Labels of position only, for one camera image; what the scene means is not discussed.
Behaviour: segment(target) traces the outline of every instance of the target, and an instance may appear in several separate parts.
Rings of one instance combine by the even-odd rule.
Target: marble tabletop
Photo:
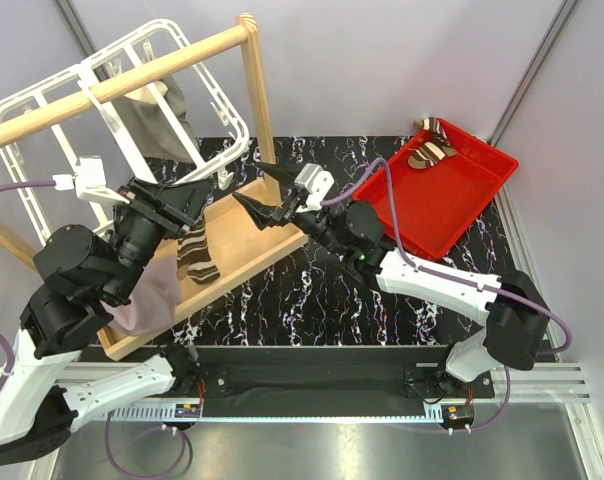
[[[314,162],[335,177],[334,193],[350,186],[369,162],[390,158],[409,137],[276,138],[283,164]],[[204,139],[203,158],[228,142]],[[229,168],[233,185],[220,198],[257,178],[257,142]],[[190,168],[152,161],[158,178],[182,177]],[[462,235],[443,263],[469,271],[502,274],[514,268],[495,204],[490,204]],[[344,274],[339,259],[311,241],[253,277],[190,319],[158,337],[156,343],[196,345],[428,345],[466,338],[477,328],[466,317],[415,298],[371,291]]]

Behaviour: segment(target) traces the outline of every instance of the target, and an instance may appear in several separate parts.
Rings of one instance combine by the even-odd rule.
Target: pink cloth
[[[131,303],[104,308],[113,315],[110,327],[127,335],[144,335],[169,328],[175,323],[175,307],[182,302],[178,264],[175,257],[149,263],[131,293]]]

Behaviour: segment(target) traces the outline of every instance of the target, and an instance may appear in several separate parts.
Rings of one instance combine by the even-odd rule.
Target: red plastic tray
[[[424,170],[411,168],[411,154],[431,139],[431,133],[422,130],[389,160],[402,243],[427,260],[447,254],[519,165],[513,157],[456,126],[442,119],[440,123],[457,155]],[[371,202],[386,234],[393,237],[383,169],[354,198]]]

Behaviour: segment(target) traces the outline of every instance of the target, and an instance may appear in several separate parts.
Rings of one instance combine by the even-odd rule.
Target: brown striped sock
[[[431,141],[425,142],[409,158],[409,165],[415,169],[423,170],[425,168],[437,165],[442,159],[451,157],[457,152],[446,138],[446,133],[440,121],[435,117],[418,120],[415,125],[423,130],[431,132]]]
[[[185,237],[178,240],[178,278],[187,275],[195,283],[211,283],[220,278],[218,267],[211,260],[206,239],[204,215]]]

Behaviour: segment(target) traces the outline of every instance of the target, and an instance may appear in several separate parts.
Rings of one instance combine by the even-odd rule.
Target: white wall
[[[413,120],[440,115],[483,138],[493,132],[560,3],[75,1],[98,48],[154,18],[176,21],[196,41],[233,26],[238,13],[252,13],[276,135],[405,135]],[[237,49],[206,63],[248,119]],[[194,121],[196,132],[220,135],[213,120]]]
[[[0,99],[76,62],[79,57],[64,24],[48,0],[0,2]],[[0,158],[0,183],[9,181]],[[0,217],[34,238],[14,193],[0,194]],[[19,317],[40,285],[31,270],[0,248],[0,332],[13,342]],[[0,349],[0,366],[4,354]],[[24,478],[28,465],[0,468],[0,478]]]
[[[604,428],[604,0],[578,7],[499,148],[521,162],[509,192]]]

